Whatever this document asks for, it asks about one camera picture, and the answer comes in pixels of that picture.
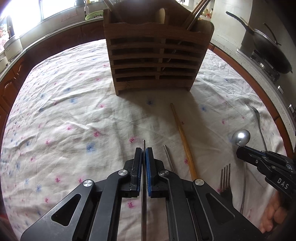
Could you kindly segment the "person's right hand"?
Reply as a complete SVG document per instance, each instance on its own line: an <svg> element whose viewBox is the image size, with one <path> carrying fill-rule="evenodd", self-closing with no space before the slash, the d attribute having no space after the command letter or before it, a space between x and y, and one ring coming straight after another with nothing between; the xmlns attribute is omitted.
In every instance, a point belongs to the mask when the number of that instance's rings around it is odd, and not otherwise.
<svg viewBox="0 0 296 241"><path fill-rule="evenodd" d="M288 211L281 205L280 194L276 192L263 213L259 230L262 233L270 232L274 227L273 223L282 224L287 217L287 213Z"/></svg>

